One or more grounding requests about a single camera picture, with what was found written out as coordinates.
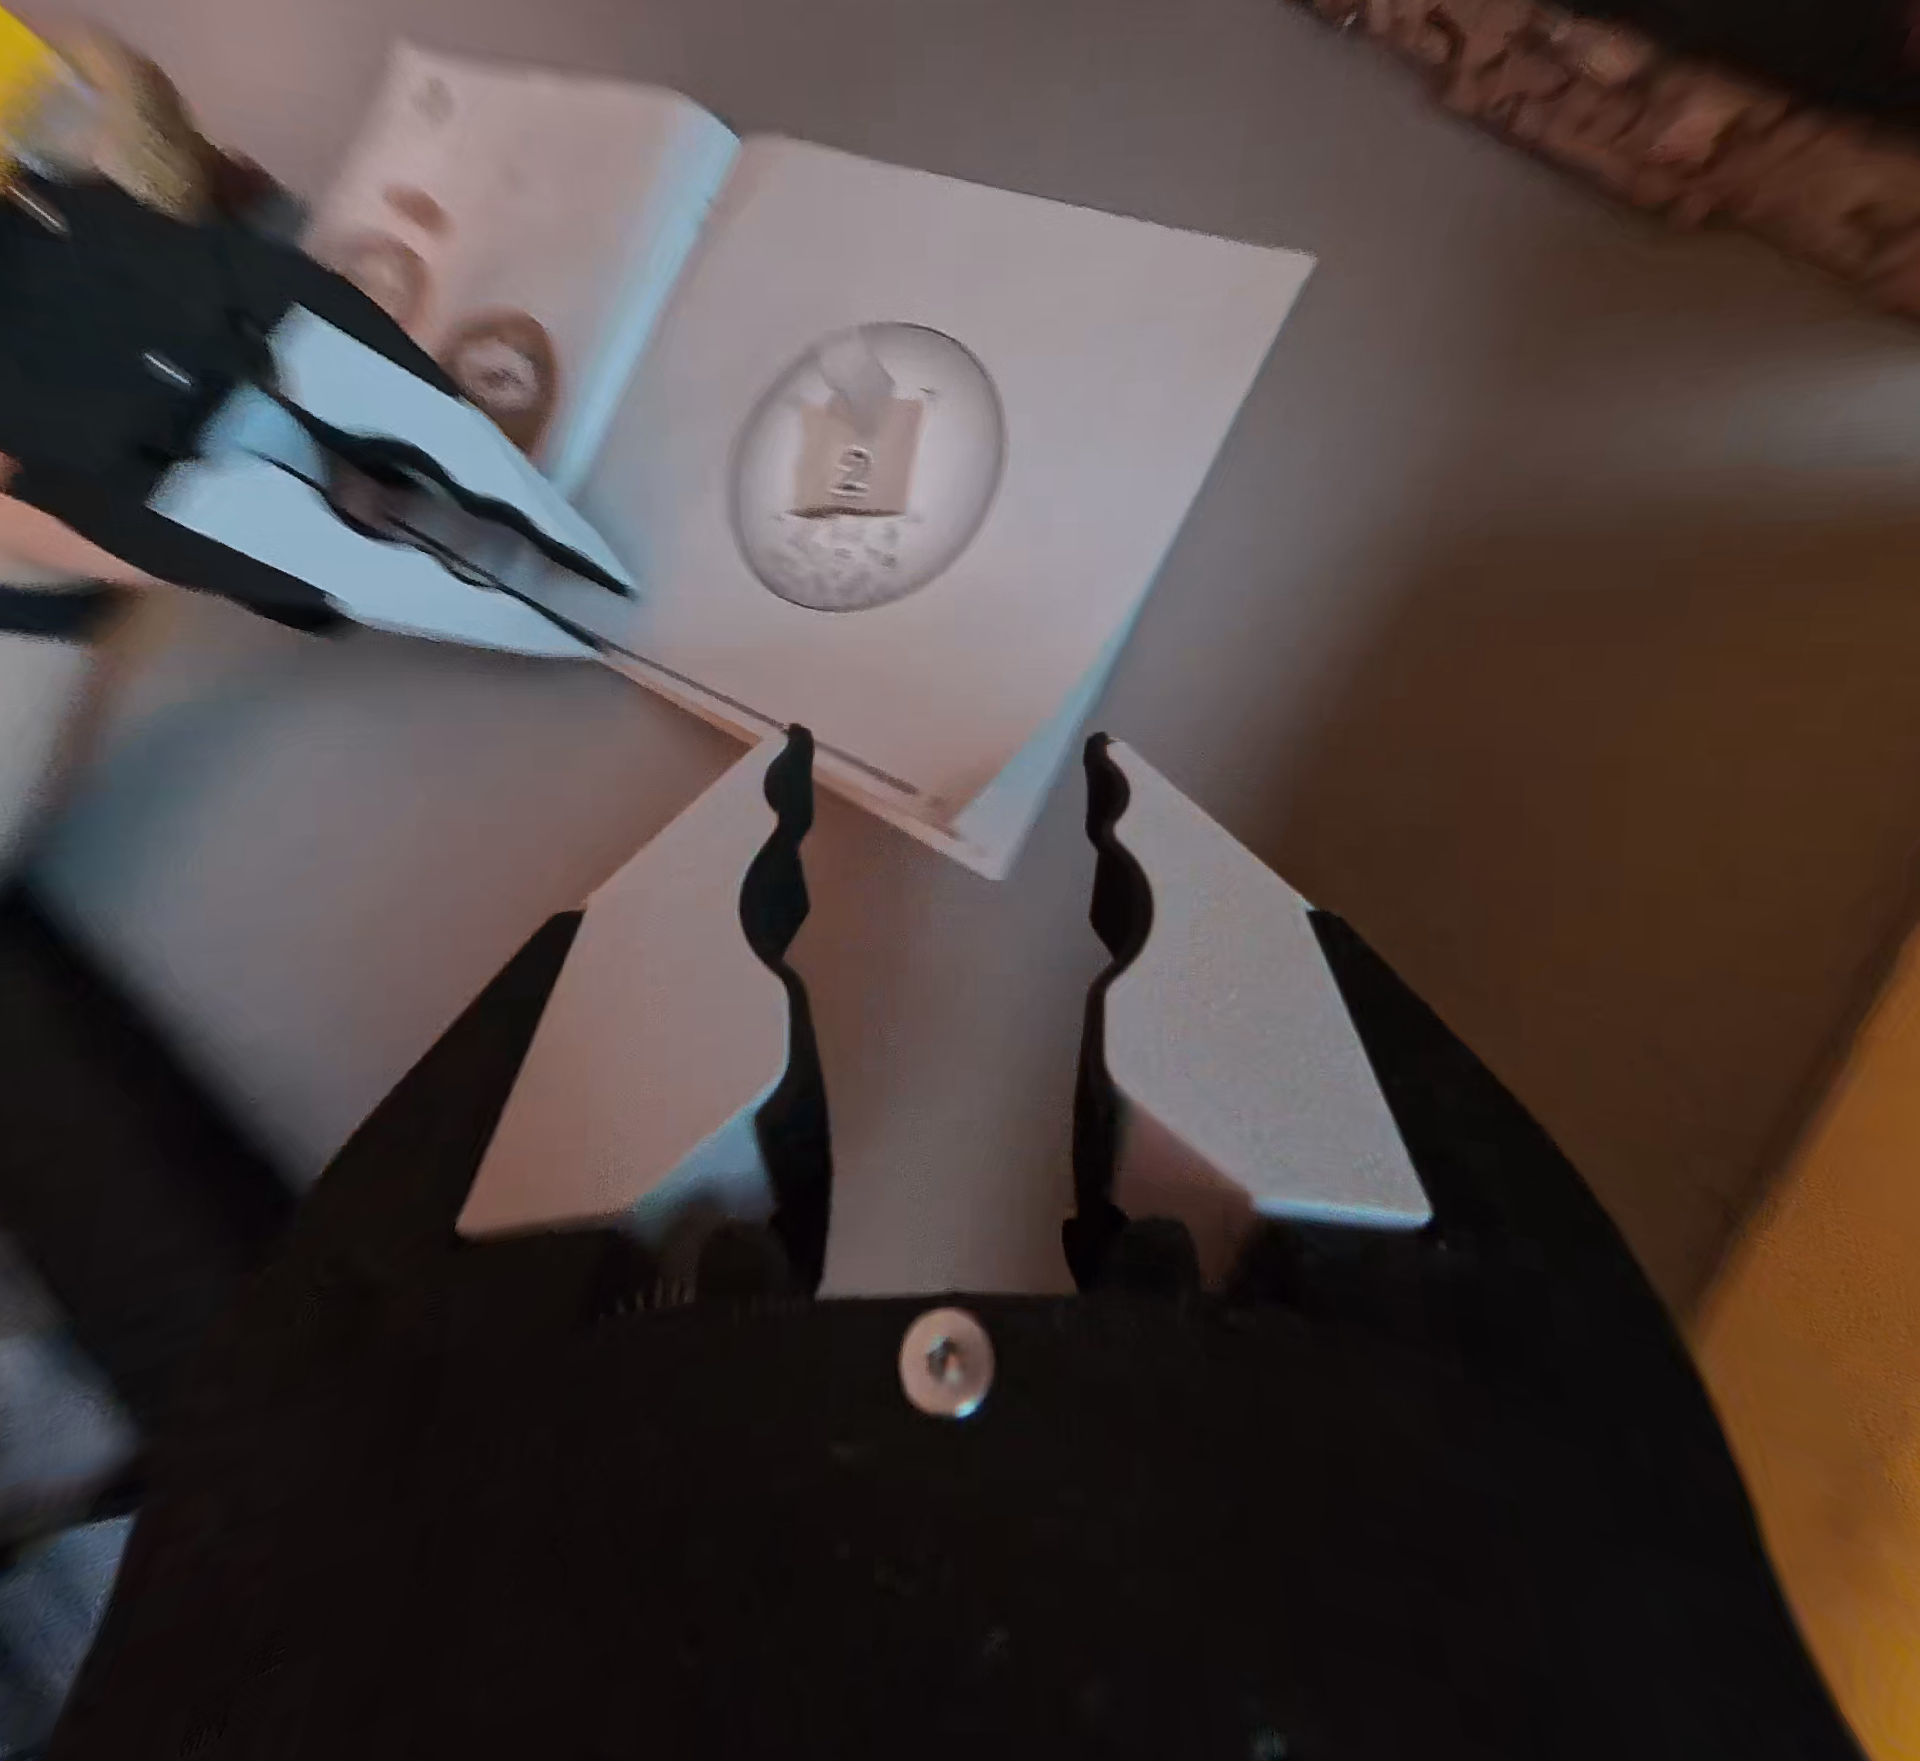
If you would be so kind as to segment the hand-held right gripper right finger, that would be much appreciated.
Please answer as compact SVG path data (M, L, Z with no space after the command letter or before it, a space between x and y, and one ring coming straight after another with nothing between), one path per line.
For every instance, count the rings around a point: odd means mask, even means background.
M1071 1087L1071 1281L1166 1254L1232 1283L1268 1229L1427 1231L1311 906L1129 744L1093 736L1082 773L1098 970Z

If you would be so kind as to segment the grey desk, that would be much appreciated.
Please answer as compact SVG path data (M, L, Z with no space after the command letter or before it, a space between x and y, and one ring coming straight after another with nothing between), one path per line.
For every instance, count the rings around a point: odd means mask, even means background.
M1915 334L1285 0L3 0L319 194L388 45L1318 259L1110 726L1528 1104L1695 1323L1915 899ZM603 669L163 596L37 886L303 1187L735 758ZM822 797L827 1289L1063 1283L1082 775L979 881Z

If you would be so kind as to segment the instruction booklet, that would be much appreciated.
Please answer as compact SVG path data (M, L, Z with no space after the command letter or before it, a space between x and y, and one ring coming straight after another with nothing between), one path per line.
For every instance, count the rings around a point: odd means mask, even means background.
M1311 259L396 45L305 230L632 574L641 686L1001 881Z

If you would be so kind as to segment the black toy set box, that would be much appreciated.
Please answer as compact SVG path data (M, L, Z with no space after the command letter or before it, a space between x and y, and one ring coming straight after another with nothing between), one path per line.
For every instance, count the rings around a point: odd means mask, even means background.
M1496 138L1915 319L1915 0L1294 0Z

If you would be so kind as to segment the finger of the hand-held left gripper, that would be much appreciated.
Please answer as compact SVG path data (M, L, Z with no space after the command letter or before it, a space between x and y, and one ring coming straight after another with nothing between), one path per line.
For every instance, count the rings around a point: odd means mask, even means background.
M421 379L296 306L265 338L270 400L319 450L325 506L357 536L414 550L450 577L519 589L536 560L608 596L636 582L606 536L459 389Z
M438 482L337 454L202 454L156 488L167 524L311 589L378 633L519 657L613 657L618 591L584 555L475 516Z

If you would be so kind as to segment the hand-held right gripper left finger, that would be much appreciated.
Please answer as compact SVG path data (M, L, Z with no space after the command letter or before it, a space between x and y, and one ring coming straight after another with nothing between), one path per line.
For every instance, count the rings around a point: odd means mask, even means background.
M576 910L456 1218L466 1244L613 1229L654 1256L735 1222L814 1295L830 1226L807 922L814 737L777 730Z

